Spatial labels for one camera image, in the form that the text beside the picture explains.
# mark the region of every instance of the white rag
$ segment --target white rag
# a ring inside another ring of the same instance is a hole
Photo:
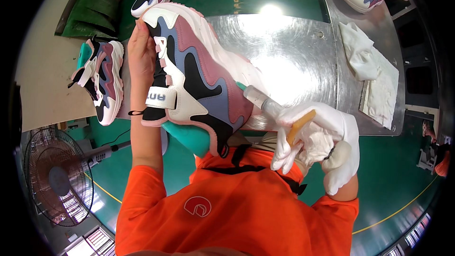
[[[360,111],[391,129],[398,91],[399,71],[376,49],[373,60],[378,65],[378,78],[365,81],[360,100]]]
[[[378,78],[378,67],[373,59],[373,41],[353,22],[344,25],[339,22],[344,52],[349,64],[355,71],[355,78],[375,80]]]
[[[332,135],[315,122],[306,123],[298,138],[304,142],[299,159],[307,168],[315,162],[323,161],[334,146]]]

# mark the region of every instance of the orange t-shirt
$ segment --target orange t-shirt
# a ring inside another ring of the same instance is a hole
[[[117,219],[117,255],[203,247],[255,256],[349,255],[358,199],[339,202],[323,196],[310,207],[268,168],[235,175],[202,169],[232,167],[233,152],[225,159],[197,158],[190,185],[171,196],[155,170],[134,167]],[[240,165],[270,167],[271,155],[248,149]],[[295,165],[286,176],[302,179]]]
[[[436,174],[442,177],[447,177],[447,172],[449,171],[449,165],[450,165],[450,151],[446,151],[444,154],[444,159],[436,165],[435,171]]]

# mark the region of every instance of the power cord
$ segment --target power cord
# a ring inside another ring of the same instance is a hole
[[[107,144],[111,144],[111,143],[113,143],[113,142],[116,142],[117,139],[118,139],[119,137],[121,137],[122,135],[126,134],[126,133],[129,132],[130,130],[131,130],[131,128],[128,129],[127,131],[124,131],[123,133],[119,134],[119,135],[117,136],[116,139],[114,139],[114,140],[112,140],[112,141],[110,141],[110,142],[106,142],[105,144],[103,144],[103,145],[101,145],[101,146],[104,146],[104,145],[107,145]]]

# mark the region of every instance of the green syringe tip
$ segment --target green syringe tip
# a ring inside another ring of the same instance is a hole
[[[242,82],[238,82],[236,81],[235,82],[237,84],[237,86],[242,89],[242,91],[245,91],[245,89],[247,88]]]

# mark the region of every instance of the metal workbench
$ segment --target metal workbench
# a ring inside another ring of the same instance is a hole
[[[359,14],[343,0],[326,0],[331,23],[282,15],[234,14],[207,17],[221,45],[251,60],[264,74],[271,97],[285,107],[303,101],[324,102],[357,119],[361,135],[399,135],[405,92],[403,61],[395,28],[385,4]],[[358,82],[344,53],[338,22],[355,22],[400,72],[392,130],[359,111],[363,82]],[[122,68],[124,100],[118,118],[129,119],[130,78],[127,41]],[[243,129],[277,130],[274,121],[252,116]]]

